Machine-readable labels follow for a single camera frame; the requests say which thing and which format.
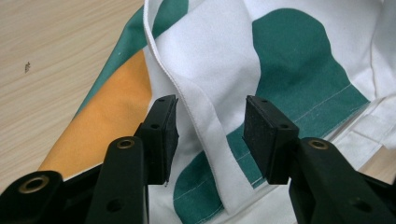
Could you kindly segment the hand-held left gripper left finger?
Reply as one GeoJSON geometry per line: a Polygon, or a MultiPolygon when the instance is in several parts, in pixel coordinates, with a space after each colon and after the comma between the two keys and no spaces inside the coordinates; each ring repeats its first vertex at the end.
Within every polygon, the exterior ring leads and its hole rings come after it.
{"type": "Polygon", "coordinates": [[[163,185],[169,180],[177,150],[177,98],[157,99],[135,135],[143,141],[148,161],[148,184],[163,185]]]}

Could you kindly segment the white green orange tote bag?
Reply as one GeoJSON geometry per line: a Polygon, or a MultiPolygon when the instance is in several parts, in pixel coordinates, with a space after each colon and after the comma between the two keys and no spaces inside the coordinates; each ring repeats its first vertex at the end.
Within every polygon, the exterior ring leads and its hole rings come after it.
{"type": "Polygon", "coordinates": [[[179,143],[149,190],[151,224],[292,224],[287,189],[243,141],[246,99],[355,168],[396,149],[396,0],[145,0],[43,168],[68,178],[101,163],[168,94],[179,143]]]}

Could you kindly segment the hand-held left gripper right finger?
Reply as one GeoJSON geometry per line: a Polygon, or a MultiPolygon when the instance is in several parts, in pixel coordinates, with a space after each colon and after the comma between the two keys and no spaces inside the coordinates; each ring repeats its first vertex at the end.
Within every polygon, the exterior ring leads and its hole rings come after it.
{"type": "Polygon", "coordinates": [[[299,128],[269,100],[247,97],[243,139],[262,177],[270,185],[286,185],[290,178],[290,152],[299,128]]]}

